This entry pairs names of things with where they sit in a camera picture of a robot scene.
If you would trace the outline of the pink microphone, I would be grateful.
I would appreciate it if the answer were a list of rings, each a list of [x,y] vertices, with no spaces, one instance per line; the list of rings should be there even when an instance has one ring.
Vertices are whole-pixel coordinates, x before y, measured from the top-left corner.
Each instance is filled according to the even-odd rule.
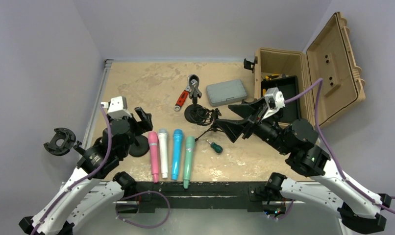
[[[158,136],[155,131],[148,134],[148,144],[150,152],[150,164],[152,180],[156,184],[159,181],[159,164],[158,164]]]

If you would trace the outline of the white microphone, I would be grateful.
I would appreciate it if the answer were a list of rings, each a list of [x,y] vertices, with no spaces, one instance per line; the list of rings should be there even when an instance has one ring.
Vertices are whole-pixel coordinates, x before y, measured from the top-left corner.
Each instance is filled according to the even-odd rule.
[[[168,131],[164,128],[158,131],[159,153],[160,153],[160,167],[163,179],[168,178]]]

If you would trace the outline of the black round-base back stand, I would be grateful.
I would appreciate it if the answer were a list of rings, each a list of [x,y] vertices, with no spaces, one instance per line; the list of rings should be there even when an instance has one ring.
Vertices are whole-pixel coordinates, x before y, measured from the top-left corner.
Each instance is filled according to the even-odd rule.
[[[142,157],[149,151],[148,138],[140,135],[135,137],[134,143],[129,148],[129,155],[132,157]]]

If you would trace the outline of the black round-base stand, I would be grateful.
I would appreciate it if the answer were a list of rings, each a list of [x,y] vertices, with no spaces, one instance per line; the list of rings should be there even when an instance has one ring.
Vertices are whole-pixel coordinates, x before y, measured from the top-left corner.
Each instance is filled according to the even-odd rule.
[[[142,157],[149,151],[148,138],[140,135],[135,137],[134,143],[129,148],[129,155],[132,157]]]
[[[200,117],[198,113],[203,107],[198,104],[198,99],[202,96],[202,92],[198,87],[199,77],[195,74],[189,75],[187,90],[189,92],[189,99],[192,100],[192,104],[186,107],[184,117],[188,122],[200,125],[203,122],[203,118]]]

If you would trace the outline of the blue microphone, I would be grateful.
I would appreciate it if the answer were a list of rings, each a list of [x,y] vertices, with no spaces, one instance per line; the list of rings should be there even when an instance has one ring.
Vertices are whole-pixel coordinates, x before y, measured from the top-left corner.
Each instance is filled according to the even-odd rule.
[[[173,133],[173,160],[172,160],[172,177],[171,177],[171,179],[174,181],[177,181],[179,176],[182,142],[183,142],[183,131],[181,129],[175,129]]]

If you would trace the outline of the black tripod shock-mount stand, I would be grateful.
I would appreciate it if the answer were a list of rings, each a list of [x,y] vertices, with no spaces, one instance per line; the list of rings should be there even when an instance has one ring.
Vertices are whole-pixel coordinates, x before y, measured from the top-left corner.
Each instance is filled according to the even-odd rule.
[[[199,126],[209,127],[200,136],[195,138],[195,142],[197,142],[203,135],[208,132],[225,133],[225,131],[219,125],[215,124],[215,121],[218,120],[221,116],[222,114],[218,108],[212,110],[209,110],[205,107],[193,108],[192,111],[188,114],[188,117],[192,121],[192,123]]]

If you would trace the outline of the mint green microphone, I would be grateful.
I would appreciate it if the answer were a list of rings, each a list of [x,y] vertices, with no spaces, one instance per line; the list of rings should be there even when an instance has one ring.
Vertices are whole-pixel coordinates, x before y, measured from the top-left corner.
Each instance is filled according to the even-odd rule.
[[[195,149],[195,137],[188,136],[185,142],[185,162],[184,162],[184,174],[183,174],[183,187],[184,189],[189,188],[192,163]]]

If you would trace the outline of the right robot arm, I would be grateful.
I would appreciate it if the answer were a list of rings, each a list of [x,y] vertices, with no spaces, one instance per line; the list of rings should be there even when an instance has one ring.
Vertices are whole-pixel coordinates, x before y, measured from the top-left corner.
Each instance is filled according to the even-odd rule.
[[[272,98],[229,105],[240,116],[239,120],[216,119],[214,125],[235,142],[256,135],[287,156],[286,164],[299,175],[325,186],[318,190],[274,172],[267,180],[264,193],[267,200],[278,197],[313,203],[341,219],[349,229],[361,234],[382,232],[391,197],[374,193],[362,186],[354,186],[347,174],[338,170],[336,161],[317,145],[318,132],[305,119],[297,119],[285,128],[279,126],[275,114],[284,107],[284,101]]]

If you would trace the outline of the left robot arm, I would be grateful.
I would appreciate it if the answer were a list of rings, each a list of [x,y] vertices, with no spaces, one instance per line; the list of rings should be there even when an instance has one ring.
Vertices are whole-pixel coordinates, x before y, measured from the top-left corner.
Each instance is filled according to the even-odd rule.
[[[24,217],[19,226],[27,235],[73,235],[95,213],[122,198],[130,200],[136,193],[136,181],[126,172],[117,173],[105,187],[95,188],[128,155],[143,156],[148,150],[145,132],[153,129],[152,115],[135,108],[135,119],[124,104],[104,102],[100,112],[106,123],[101,137],[88,149],[81,147],[74,133],[56,128],[45,149],[56,156],[74,149],[81,156],[66,184],[36,215]]]

